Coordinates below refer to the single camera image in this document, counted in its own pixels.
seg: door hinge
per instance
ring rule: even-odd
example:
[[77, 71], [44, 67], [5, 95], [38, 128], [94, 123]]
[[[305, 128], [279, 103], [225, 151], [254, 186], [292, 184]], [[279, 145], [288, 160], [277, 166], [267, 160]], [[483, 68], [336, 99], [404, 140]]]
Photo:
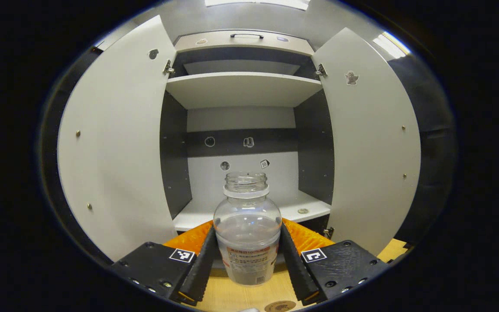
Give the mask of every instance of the door hinge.
[[167, 65], [165, 65], [165, 69], [163, 69], [163, 73], [166, 74], [174, 74], [175, 69], [171, 67], [171, 60], [167, 60]]
[[319, 69], [317, 71], [315, 71], [315, 74], [317, 76], [323, 76], [323, 77], [327, 77], [328, 76], [327, 70], [324, 69], [323, 63], [319, 64]]
[[334, 234], [334, 228], [333, 227], [329, 227], [328, 229], [324, 229], [323, 233], [327, 237], [327, 239], [331, 239], [332, 235]]

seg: bottle label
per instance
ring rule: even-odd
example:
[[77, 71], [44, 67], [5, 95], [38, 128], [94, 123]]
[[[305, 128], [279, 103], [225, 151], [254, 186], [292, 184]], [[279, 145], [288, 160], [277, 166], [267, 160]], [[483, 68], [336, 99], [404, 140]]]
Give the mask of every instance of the bottle label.
[[228, 265], [234, 271], [257, 272], [275, 264], [278, 243], [259, 250], [237, 250], [227, 247]]

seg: clear plastic jar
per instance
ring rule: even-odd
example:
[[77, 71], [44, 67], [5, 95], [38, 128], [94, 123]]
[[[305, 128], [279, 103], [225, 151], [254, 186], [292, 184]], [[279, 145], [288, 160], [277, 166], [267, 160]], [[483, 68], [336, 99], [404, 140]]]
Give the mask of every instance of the clear plastic jar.
[[225, 180], [227, 198], [213, 217], [220, 255], [233, 282], [257, 286], [267, 282], [275, 268], [281, 212], [267, 198], [265, 173], [231, 172]]

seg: plastic bottle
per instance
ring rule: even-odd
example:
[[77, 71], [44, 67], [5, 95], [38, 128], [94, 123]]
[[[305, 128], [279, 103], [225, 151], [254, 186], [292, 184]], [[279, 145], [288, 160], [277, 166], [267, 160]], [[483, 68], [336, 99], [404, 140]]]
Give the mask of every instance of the plastic bottle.
[[265, 173], [231, 172], [225, 180], [227, 198], [213, 217], [220, 255], [233, 282], [257, 286], [267, 282], [275, 268], [281, 212], [267, 198]]

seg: round sticker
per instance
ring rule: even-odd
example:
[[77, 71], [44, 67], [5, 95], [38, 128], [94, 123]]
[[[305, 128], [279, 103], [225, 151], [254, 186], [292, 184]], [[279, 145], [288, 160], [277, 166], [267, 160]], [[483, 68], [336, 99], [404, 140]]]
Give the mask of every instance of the round sticker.
[[295, 302], [293, 301], [277, 301], [269, 304], [265, 307], [266, 312], [286, 312], [292, 310], [295, 307]]

